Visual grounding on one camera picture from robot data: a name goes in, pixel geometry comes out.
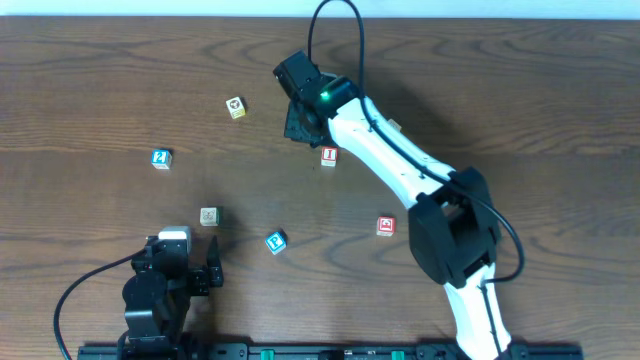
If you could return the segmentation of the red letter I block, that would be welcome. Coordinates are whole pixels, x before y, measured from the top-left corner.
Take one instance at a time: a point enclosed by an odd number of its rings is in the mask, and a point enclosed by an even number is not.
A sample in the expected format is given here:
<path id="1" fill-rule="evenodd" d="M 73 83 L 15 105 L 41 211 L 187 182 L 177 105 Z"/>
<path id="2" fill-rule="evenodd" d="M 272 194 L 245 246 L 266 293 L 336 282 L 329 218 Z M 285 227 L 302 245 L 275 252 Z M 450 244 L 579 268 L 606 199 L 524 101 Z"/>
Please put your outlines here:
<path id="1" fill-rule="evenodd" d="M 321 150 L 321 165 L 325 167 L 335 167 L 337 163 L 338 149 L 324 146 Z"/>

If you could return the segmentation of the blue number 2 block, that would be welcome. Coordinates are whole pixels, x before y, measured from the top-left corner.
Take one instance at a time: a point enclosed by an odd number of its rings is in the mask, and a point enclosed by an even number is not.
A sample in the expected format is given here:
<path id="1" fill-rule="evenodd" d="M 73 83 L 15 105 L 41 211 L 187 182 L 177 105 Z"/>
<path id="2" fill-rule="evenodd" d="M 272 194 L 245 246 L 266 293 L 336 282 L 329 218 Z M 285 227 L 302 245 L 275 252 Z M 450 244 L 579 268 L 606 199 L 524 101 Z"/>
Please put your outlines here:
<path id="1" fill-rule="evenodd" d="M 151 165 L 158 170 L 169 170 L 172 164 L 172 154 L 167 149 L 154 149 L 151 155 Z"/>

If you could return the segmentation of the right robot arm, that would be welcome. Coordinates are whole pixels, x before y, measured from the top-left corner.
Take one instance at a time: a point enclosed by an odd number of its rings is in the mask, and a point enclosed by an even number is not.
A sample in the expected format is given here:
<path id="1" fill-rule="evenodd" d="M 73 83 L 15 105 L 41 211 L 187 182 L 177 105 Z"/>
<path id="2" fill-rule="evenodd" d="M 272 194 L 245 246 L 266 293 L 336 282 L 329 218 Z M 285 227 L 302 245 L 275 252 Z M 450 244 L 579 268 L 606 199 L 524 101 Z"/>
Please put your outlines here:
<path id="1" fill-rule="evenodd" d="M 426 154 L 376 108 L 362 87 L 325 73 L 302 51 L 273 74 L 289 99 L 286 137 L 312 147 L 332 143 L 378 176 L 408 212 L 410 251 L 444 287 L 456 342 L 470 359 L 503 359 L 512 338 L 495 292 L 496 247 L 510 226 L 493 207 L 484 177 Z"/>

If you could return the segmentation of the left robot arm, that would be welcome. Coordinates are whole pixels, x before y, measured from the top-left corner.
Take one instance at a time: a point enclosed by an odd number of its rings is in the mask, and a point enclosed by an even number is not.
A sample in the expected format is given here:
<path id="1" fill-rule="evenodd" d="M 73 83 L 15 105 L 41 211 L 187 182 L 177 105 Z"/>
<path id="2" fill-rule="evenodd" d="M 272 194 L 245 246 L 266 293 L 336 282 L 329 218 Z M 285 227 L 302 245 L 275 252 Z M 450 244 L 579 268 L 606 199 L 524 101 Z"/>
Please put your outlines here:
<path id="1" fill-rule="evenodd" d="M 135 275 L 122 290 L 128 331 L 117 342 L 118 359 L 206 359 L 206 347 L 183 331 L 193 297 L 206 297 L 224 283 L 218 241 L 206 263 L 189 265 L 186 239 L 150 236 L 131 260 Z"/>

